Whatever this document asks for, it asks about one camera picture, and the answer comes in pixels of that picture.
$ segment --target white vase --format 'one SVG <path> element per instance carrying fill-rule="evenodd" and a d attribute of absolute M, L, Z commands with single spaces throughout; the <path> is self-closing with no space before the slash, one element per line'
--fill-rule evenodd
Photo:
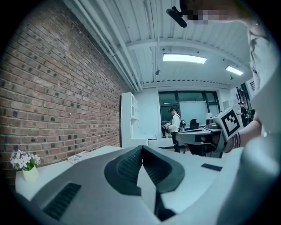
<path fill-rule="evenodd" d="M 39 173 L 38 173 L 36 166 L 34 166 L 29 171 L 22 170 L 22 172 L 23 172 L 23 176 L 25 177 L 25 180 L 27 182 L 35 182 L 37 180 L 37 178 L 39 177 Z"/>

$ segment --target brick wall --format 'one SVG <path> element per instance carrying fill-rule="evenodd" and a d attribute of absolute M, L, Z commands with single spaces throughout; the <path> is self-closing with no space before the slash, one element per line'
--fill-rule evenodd
<path fill-rule="evenodd" d="M 0 66 L 0 161 L 10 184 L 13 150 L 42 165 L 119 146 L 119 101 L 128 89 L 83 25 L 60 1 L 22 22 Z"/>

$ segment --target rectangular light panel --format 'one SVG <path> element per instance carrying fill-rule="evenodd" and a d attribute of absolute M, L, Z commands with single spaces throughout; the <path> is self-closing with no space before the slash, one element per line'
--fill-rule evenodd
<path fill-rule="evenodd" d="M 225 70 L 229 71 L 229 72 L 232 72 L 232 73 L 235 73 L 237 75 L 241 75 L 243 74 L 243 72 L 239 71 L 238 69 L 234 69 L 233 67 L 231 66 L 228 66 Z"/>
<path fill-rule="evenodd" d="M 204 64 L 206 60 L 206 58 L 186 54 L 164 54 L 163 56 L 163 61 L 196 62 Z"/>

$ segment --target black chair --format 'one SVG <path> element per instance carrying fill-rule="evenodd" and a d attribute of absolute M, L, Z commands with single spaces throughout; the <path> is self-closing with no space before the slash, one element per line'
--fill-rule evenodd
<path fill-rule="evenodd" d="M 196 130 L 199 128 L 199 123 L 196 122 L 196 119 L 190 120 L 189 130 Z"/>

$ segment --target flower pot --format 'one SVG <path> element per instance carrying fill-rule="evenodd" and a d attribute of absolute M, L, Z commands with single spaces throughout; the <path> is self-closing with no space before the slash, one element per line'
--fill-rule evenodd
<path fill-rule="evenodd" d="M 27 182 L 35 182 L 37 180 L 37 178 L 39 177 L 39 173 L 38 173 L 36 166 L 34 166 L 29 171 L 22 170 L 22 172 L 23 172 L 23 176 L 25 177 L 25 180 Z"/>

